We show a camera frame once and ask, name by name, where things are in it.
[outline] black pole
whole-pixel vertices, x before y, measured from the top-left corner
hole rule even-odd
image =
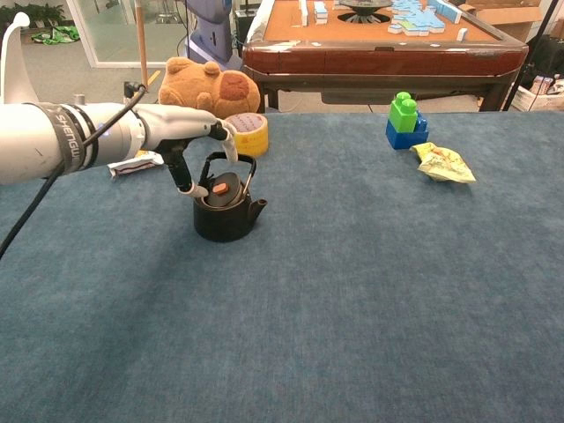
[[[507,112],[509,110],[511,103],[513,102],[513,99],[515,98],[515,94],[517,94],[517,90],[519,89],[519,86],[523,82],[523,77],[525,76],[525,73],[531,67],[532,57],[535,54],[535,50],[537,49],[538,43],[540,42],[540,38],[545,33],[546,27],[548,26],[548,22],[550,22],[550,18],[553,16],[554,9],[556,9],[556,6],[558,5],[559,2],[560,2],[560,0],[552,0],[552,2],[550,3],[550,6],[548,6],[548,10],[546,11],[545,18],[543,19],[542,24],[540,24],[540,28],[538,29],[537,35],[535,35],[535,37],[532,40],[531,46],[529,47],[529,54],[527,55],[527,58],[525,59],[525,63],[521,67],[521,70],[519,71],[519,74],[517,75],[515,83],[513,84],[513,87],[511,88],[511,91],[509,92],[508,99],[505,101],[505,106],[503,106],[504,112]]]

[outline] yellow tape roll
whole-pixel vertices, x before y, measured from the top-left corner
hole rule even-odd
[[[258,157],[268,150],[268,121],[257,113],[241,113],[226,119],[236,129],[237,152]]]

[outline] teapot spout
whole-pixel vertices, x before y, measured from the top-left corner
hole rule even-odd
[[[251,203],[249,206],[249,224],[254,225],[258,215],[261,214],[263,208],[268,204],[268,201],[260,199]]]

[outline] brown teddy bear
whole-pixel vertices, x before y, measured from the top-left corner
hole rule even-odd
[[[256,112],[260,95],[255,82],[242,72],[221,72],[215,62],[200,64],[186,57],[172,57],[167,61],[159,103],[199,108],[225,119]]]

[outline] green lego block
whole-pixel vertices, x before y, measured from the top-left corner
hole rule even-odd
[[[391,103],[390,122],[399,133],[415,130],[417,103],[409,93],[399,93]]]

